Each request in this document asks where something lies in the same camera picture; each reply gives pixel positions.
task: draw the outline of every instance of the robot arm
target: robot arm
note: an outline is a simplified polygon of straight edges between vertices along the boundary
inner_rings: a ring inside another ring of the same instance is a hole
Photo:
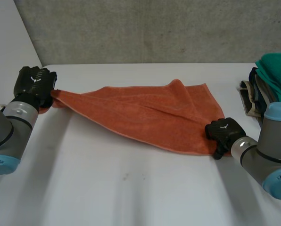
[[[215,159],[231,151],[266,192],[281,199],[281,102],[268,106],[258,142],[232,118],[213,121],[205,129],[207,138],[218,143]]]
[[[0,175],[16,170],[38,118],[39,108],[52,105],[50,91],[57,75],[48,69],[23,67],[14,88],[15,99],[0,111]]]

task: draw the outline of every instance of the towel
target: towel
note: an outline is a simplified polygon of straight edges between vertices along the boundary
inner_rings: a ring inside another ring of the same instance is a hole
[[[204,129],[224,117],[206,84],[184,86],[180,80],[161,87],[104,87],[84,94],[53,90],[51,95],[54,107],[69,107],[117,134],[181,154],[213,154],[216,142],[206,139]]]
[[[256,62],[257,73],[274,91],[281,101],[281,53],[269,53]]]

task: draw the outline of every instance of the green towel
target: green towel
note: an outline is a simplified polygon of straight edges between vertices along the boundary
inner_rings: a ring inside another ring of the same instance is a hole
[[[265,54],[256,62],[257,74],[264,80],[281,101],[281,53]]]

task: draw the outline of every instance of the wall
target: wall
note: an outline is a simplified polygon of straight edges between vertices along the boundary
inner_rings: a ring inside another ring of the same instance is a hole
[[[281,51],[281,0],[15,0],[48,64],[254,62]]]
[[[0,0],[0,104],[14,98],[13,88],[23,66],[41,63],[12,0]]]

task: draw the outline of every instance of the table surface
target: table surface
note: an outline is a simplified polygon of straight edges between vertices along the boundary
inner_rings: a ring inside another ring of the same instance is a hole
[[[254,64],[49,65],[57,89],[206,83],[255,139],[237,87]],[[273,226],[281,201],[232,157],[171,153],[115,134],[69,109],[40,115],[17,171],[0,176],[0,226]]]

